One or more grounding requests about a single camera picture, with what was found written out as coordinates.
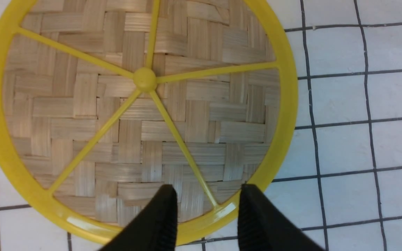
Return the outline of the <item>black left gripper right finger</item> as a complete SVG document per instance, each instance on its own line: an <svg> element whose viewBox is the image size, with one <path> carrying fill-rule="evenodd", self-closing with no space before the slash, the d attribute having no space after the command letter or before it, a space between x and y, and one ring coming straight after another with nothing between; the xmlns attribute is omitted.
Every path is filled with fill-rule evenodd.
<svg viewBox="0 0 402 251"><path fill-rule="evenodd" d="M289 221L254 184L240 191L238 243L241 251L323 251Z"/></svg>

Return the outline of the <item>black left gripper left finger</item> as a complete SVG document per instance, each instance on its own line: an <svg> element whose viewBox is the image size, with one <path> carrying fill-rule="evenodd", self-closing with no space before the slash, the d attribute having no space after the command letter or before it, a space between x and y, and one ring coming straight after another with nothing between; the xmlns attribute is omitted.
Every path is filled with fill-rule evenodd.
<svg viewBox="0 0 402 251"><path fill-rule="evenodd" d="M148 205L101 251L174 251L177 246L177 193L162 185Z"/></svg>

